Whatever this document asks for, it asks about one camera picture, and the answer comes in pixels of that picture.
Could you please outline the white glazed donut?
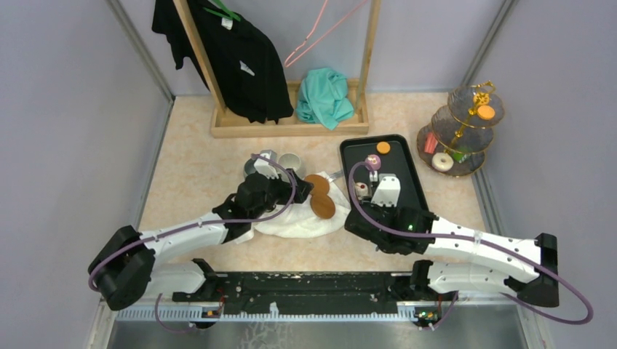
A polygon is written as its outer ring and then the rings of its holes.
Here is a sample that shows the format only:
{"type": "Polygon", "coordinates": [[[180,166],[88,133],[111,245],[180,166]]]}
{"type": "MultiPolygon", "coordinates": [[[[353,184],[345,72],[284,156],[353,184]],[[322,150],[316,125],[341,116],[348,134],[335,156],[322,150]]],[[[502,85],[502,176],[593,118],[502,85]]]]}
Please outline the white glazed donut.
{"type": "Polygon", "coordinates": [[[431,158],[431,166],[438,172],[448,172],[454,166],[454,160],[448,153],[435,153],[431,158]]]}

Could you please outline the red cake slice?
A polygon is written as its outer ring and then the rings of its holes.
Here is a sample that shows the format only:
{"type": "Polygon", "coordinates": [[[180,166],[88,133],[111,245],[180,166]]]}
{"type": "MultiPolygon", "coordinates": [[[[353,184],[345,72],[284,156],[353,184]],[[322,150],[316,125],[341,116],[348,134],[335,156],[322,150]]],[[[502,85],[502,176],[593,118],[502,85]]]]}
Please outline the red cake slice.
{"type": "Polygon", "coordinates": [[[423,152],[427,154],[434,154],[437,149],[438,140],[433,132],[426,134],[425,143],[423,146],[423,152]]]}

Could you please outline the green cake slice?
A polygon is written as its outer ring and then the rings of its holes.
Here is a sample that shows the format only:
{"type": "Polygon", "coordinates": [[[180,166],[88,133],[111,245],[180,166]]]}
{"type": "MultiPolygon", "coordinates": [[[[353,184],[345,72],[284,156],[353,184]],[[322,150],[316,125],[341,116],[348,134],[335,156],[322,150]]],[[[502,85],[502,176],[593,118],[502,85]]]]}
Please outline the green cake slice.
{"type": "Polygon", "coordinates": [[[467,161],[471,155],[472,152],[467,147],[460,147],[458,150],[451,153],[453,160],[459,164],[467,161]]]}

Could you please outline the chocolate biscuit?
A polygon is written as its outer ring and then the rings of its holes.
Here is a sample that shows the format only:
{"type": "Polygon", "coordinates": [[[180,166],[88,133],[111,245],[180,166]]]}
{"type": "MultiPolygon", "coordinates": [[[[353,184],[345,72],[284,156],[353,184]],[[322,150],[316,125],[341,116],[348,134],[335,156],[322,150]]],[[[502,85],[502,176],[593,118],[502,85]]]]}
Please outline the chocolate biscuit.
{"type": "Polygon", "coordinates": [[[370,186],[363,182],[354,183],[354,192],[359,200],[370,196],[370,186]]]}

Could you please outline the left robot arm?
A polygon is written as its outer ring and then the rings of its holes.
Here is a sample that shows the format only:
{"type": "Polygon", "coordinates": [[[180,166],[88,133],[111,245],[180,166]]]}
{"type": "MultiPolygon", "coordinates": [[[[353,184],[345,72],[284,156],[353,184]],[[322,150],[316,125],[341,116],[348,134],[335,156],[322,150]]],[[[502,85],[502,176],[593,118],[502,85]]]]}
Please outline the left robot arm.
{"type": "Polygon", "coordinates": [[[304,203],[313,188],[290,169],[276,178],[253,173],[222,204],[195,220],[143,232],[125,225],[90,263],[88,285],[111,310],[123,310],[152,292],[211,300],[218,281],[207,263],[177,265],[171,261],[206,246],[246,237],[253,224],[304,203]]]}

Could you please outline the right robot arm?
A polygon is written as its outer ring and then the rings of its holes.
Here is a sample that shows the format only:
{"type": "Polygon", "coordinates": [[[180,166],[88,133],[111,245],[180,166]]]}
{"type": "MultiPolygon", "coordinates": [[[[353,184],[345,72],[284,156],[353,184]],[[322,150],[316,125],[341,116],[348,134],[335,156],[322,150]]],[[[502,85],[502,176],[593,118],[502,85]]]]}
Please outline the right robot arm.
{"type": "Polygon", "coordinates": [[[454,291],[501,293],[523,303],[560,303],[557,238],[508,238],[457,225],[433,212],[368,202],[352,208],[344,228],[387,254],[422,254],[410,291],[419,300],[454,291]]]}

